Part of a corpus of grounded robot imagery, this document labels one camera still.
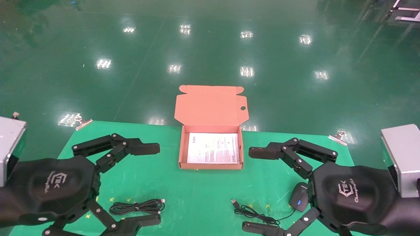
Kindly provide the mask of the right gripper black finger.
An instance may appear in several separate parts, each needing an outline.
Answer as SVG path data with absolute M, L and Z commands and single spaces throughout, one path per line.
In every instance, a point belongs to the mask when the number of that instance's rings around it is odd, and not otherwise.
M 299 236 L 306 230 L 315 220 L 322 219 L 323 224 L 332 232 L 340 236 L 351 236 L 347 225 L 350 220 L 346 220 L 344 216 L 353 214 L 350 207 L 338 207 L 331 211 L 318 211 L 312 207 L 298 221 L 296 221 L 289 229 L 282 229 L 277 226 L 257 224 L 252 222 L 243 222 L 242 229 L 245 232 L 260 234 L 263 236 Z
M 248 154 L 254 159 L 282 160 L 303 179 L 309 179 L 313 167 L 301 156 L 321 163 L 334 163 L 338 156 L 336 151 L 298 138 L 292 138 L 284 143 L 270 142 L 267 147 L 250 147 Z

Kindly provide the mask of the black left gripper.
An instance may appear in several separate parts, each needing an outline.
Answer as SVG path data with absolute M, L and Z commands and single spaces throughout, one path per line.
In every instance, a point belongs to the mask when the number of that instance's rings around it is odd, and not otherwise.
M 158 154 L 158 143 L 124 138 L 117 133 L 76 144 L 75 157 L 18 162 L 1 187 L 1 227 L 37 226 L 54 222 L 44 236 L 77 236 L 64 230 L 76 217 L 90 211 L 106 227 L 102 236 L 135 236 L 142 227 L 158 225 L 159 215 L 116 221 L 93 200 L 100 187 L 99 173 L 106 173 L 124 157 Z M 94 165 L 84 158 L 106 151 Z

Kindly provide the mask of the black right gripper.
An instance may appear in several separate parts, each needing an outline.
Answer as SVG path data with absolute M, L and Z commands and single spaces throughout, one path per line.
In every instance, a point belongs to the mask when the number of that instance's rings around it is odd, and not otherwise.
M 418 236 L 419 197 L 403 198 L 387 170 L 328 162 L 309 177 L 309 200 L 329 230 Z

